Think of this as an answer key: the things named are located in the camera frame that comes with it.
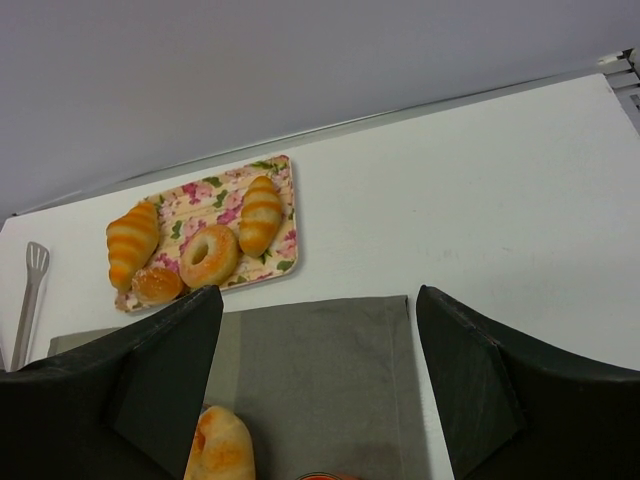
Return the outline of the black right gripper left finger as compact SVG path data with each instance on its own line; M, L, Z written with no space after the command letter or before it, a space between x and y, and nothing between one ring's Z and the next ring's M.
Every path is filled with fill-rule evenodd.
M2 478L183 478L222 314L219 289L201 288L2 373Z

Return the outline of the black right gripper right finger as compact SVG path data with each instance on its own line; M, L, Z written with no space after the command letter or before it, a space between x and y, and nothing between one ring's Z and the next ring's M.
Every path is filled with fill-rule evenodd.
M457 479L636 479L639 373L557 348L443 291L417 326Z

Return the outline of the metal tongs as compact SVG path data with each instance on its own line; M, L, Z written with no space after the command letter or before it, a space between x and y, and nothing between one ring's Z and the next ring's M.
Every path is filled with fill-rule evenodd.
M38 293L41 283L48 272L50 252L43 245L29 241L27 243L25 260L27 280L11 360L12 371L20 370L27 362Z

